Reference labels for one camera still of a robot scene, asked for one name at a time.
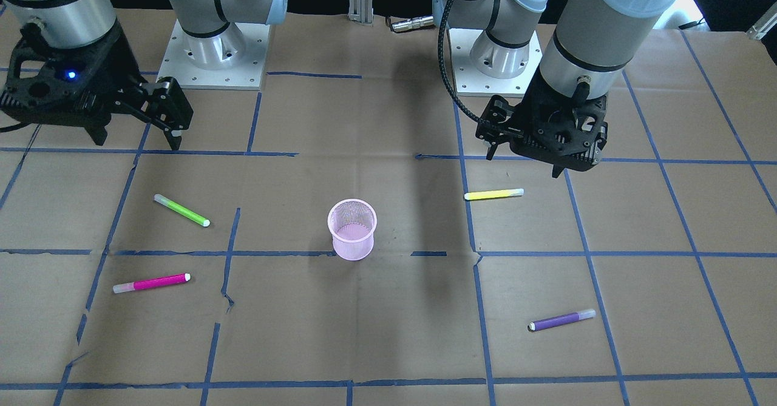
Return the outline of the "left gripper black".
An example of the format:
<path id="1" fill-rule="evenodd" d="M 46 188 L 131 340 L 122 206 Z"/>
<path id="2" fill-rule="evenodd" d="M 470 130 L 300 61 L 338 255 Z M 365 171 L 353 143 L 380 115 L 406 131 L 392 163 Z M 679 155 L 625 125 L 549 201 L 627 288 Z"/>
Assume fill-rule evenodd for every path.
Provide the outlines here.
<path id="1" fill-rule="evenodd" d="M 551 164 L 554 178 L 565 169 L 597 166 L 608 140 L 607 96 L 591 97 L 591 82 L 590 76 L 575 78 L 566 96 L 536 72 L 516 111 L 504 97 L 492 96 L 475 129 L 475 138 L 487 146 L 486 159 L 509 143 L 514 154 Z"/>

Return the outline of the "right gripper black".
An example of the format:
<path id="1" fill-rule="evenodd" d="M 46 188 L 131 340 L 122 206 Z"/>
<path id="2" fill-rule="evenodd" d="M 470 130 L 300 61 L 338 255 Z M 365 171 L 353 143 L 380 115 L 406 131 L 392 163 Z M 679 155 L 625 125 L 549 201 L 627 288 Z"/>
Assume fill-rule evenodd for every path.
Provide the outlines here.
<path id="1" fill-rule="evenodd" d="M 41 22 L 20 32 L 2 88 L 6 115 L 22 124 L 80 127 L 102 146 L 112 115 L 125 113 L 160 129 L 172 151 L 180 149 L 192 106 L 174 77 L 146 82 L 119 22 L 74 49 L 48 44 Z"/>

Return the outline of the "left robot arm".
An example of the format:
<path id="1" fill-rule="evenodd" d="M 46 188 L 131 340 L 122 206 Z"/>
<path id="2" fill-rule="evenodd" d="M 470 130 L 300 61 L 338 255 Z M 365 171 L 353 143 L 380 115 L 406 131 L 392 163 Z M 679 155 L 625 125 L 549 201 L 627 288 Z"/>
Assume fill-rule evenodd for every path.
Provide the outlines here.
<path id="1" fill-rule="evenodd" d="M 460 110 L 477 122 L 486 159 L 507 144 L 514 154 L 551 164 L 558 177 L 600 163 L 608 141 L 608 91 L 675 0 L 567 0 L 521 102 L 513 106 L 494 95 L 475 116 L 450 84 L 445 31 L 479 30 L 471 60 L 486 76 L 510 79 L 524 70 L 548 1 L 432 0 L 432 8 L 441 79 Z"/>

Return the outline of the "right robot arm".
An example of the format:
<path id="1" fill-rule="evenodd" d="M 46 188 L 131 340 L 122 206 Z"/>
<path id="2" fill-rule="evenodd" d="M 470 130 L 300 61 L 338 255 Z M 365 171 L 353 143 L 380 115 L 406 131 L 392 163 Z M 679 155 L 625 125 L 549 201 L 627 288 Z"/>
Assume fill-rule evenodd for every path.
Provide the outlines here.
<path id="1" fill-rule="evenodd" d="M 114 113 L 157 127 L 173 151 L 189 129 L 185 88 L 260 88 L 263 39 L 288 0 L 169 0 L 177 22 L 154 82 L 140 71 L 111 0 L 2 0 L 20 24 L 2 87 L 2 132 L 83 129 L 97 146 Z"/>

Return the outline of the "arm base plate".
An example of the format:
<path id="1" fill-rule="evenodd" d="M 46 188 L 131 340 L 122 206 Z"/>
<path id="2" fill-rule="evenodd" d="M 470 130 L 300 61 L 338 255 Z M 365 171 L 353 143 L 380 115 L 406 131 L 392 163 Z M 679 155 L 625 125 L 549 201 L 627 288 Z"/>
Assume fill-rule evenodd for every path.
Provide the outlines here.
<path id="1" fill-rule="evenodd" d="M 273 27 L 238 22 L 210 38 L 195 38 L 176 22 L 158 78 L 174 77 L 184 90 L 260 91 Z"/>
<path id="2" fill-rule="evenodd" d="M 525 95 L 542 58 L 536 31 L 526 46 L 517 49 L 498 46 L 484 30 L 452 28 L 447 35 L 458 95 Z"/>

